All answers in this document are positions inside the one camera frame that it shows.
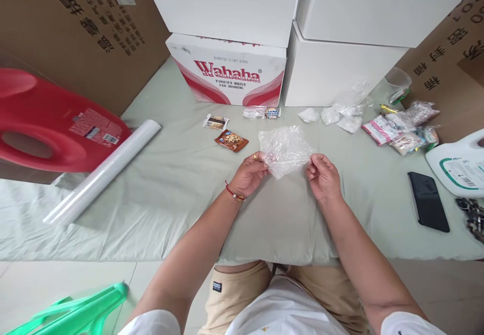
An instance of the hand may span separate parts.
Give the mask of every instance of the hand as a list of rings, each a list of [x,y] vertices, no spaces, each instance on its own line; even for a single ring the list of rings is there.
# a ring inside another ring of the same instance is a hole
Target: hand
[[[318,201],[342,198],[339,173],[336,166],[321,153],[313,153],[306,176]]]
[[[228,188],[237,195],[248,197],[260,185],[264,176],[269,175],[268,166],[262,163],[261,152],[256,152],[257,160],[254,154],[247,157],[239,166]]]

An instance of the wahaha logo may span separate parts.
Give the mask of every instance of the wahaha logo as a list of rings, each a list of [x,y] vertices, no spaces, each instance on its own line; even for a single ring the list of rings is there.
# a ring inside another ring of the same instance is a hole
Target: wahaha logo
[[[218,78],[225,78],[225,79],[236,79],[236,80],[244,80],[244,81],[253,81],[255,83],[261,82],[261,77],[259,74],[250,73],[245,71],[245,69],[239,70],[230,70],[227,69],[225,66],[222,68],[214,68],[213,63],[201,62],[198,60],[194,60],[195,64],[197,64],[198,68],[202,71],[202,74],[205,76],[214,75]]]

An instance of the green plastic chair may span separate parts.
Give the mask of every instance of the green plastic chair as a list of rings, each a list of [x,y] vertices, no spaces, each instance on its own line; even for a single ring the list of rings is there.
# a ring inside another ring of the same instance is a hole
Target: green plastic chair
[[[106,317],[122,304],[127,296],[128,285],[120,282],[79,300],[66,297],[6,335],[27,335],[39,326],[42,328],[31,335],[101,335]]]

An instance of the white t-shirt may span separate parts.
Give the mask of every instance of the white t-shirt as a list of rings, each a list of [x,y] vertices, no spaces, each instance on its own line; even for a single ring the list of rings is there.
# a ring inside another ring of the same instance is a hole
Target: white t-shirt
[[[287,277],[276,276],[269,288],[240,312],[226,335],[348,335],[316,300]],[[119,335],[180,335],[175,316],[153,310],[131,321]],[[382,324],[382,335],[445,335],[420,316],[394,312]]]

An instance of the tile floor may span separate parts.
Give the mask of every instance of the tile floor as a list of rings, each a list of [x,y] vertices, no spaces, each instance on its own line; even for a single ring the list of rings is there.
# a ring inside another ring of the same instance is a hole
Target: tile floor
[[[484,262],[393,260],[430,320],[448,335],[484,333]],[[130,285],[128,299],[108,317],[104,334],[117,333],[141,297],[159,262],[0,262],[0,333],[25,322],[54,301],[82,297],[116,282]],[[205,321],[209,280],[198,292],[185,334]]]

